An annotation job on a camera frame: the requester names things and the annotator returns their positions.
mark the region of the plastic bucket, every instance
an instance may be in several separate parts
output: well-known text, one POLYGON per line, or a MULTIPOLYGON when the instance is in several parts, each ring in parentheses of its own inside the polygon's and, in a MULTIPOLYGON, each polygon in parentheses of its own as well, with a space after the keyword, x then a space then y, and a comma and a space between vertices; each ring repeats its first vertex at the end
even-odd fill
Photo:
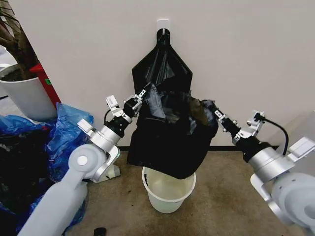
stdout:
POLYGON ((172 213, 192 193, 196 185, 196 173, 186 179, 176 179, 143 167, 142 182, 148 191, 151 205, 159 212, 172 213))

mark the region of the white adhesive hook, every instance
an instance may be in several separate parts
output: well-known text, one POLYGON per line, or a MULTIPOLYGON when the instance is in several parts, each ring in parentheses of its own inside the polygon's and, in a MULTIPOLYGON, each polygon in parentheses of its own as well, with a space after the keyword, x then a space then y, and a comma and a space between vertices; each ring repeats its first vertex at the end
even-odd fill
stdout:
POLYGON ((170 26, 171 26, 171 24, 170 24, 169 19, 158 19, 157 20, 157 31, 159 29, 168 29, 169 31, 171 31, 170 26))

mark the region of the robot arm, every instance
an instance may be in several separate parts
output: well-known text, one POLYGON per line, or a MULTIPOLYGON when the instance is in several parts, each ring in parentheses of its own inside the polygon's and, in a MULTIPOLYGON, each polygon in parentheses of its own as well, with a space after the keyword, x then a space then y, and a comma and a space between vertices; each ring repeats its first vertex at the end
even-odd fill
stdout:
POLYGON ((119 157, 117 142, 136 117, 146 94, 146 88, 129 97, 121 109, 114 96, 106 98, 114 118, 105 122, 100 131, 84 119, 78 126, 90 138, 91 144, 81 145, 69 157, 69 170, 63 179, 51 186, 25 223, 18 236, 60 236, 82 205, 87 186, 83 179, 99 181, 119 157))
POLYGON ((315 177, 289 170, 295 162, 315 149, 315 143, 303 137, 283 155, 269 143, 261 142, 256 135, 264 120, 263 112, 256 112, 247 122, 249 131, 242 129, 215 105, 212 108, 224 132, 232 136, 232 143, 243 152, 243 159, 253 167, 251 184, 268 204, 272 212, 285 224, 298 224, 309 236, 315 235, 315 177), (272 192, 265 184, 272 181, 272 192))

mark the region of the green label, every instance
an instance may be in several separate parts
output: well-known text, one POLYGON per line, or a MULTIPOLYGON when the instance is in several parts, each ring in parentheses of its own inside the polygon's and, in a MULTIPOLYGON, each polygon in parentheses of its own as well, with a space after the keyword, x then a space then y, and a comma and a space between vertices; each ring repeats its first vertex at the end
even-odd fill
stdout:
POLYGON ((51 85, 51 82, 49 79, 45 79, 45 81, 46 81, 46 84, 51 85))

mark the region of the carpet floor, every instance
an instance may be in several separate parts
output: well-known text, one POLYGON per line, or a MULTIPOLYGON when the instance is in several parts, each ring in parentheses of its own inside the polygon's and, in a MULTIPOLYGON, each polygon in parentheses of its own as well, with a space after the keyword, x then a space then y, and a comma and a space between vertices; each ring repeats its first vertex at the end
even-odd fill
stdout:
POLYGON ((82 222, 66 236, 302 236, 298 227, 284 226, 250 184, 252 169, 240 152, 210 151, 196 172, 196 186, 174 213, 163 214, 150 204, 141 167, 116 164, 120 177, 90 183, 82 222))

